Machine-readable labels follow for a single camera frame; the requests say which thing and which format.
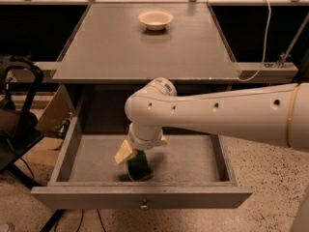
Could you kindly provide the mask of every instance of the dark green object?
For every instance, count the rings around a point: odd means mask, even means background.
[[[154,176],[153,170],[148,166],[144,151],[137,151],[137,155],[127,161],[128,176],[131,181],[147,181]]]

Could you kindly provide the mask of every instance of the black metal leg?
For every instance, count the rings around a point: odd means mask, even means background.
[[[42,228],[41,232],[49,232],[51,228],[55,225],[55,223],[61,218],[66,210],[57,210],[46,223],[46,225]]]
[[[25,175],[18,167],[14,164],[10,164],[7,169],[13,174],[25,187],[32,189],[33,187],[41,187],[42,185]]]

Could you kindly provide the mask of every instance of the bowl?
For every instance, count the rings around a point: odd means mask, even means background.
[[[159,31],[164,29],[173,20],[174,16],[168,11],[147,10],[142,12],[138,18],[148,29]]]

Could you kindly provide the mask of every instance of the robotic hand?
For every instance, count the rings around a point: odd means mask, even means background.
[[[226,135],[309,151],[309,83],[177,97],[157,78],[126,101],[132,122],[116,164],[166,143],[162,127]]]

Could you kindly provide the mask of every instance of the black panel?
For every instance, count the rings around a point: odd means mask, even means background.
[[[0,53],[56,61],[87,6],[1,5]]]
[[[227,42],[238,62],[261,62],[267,24],[267,6],[212,6]],[[267,40],[267,62],[275,62],[286,51],[308,6],[273,6]],[[290,61],[296,65],[309,48],[309,24],[296,42]]]

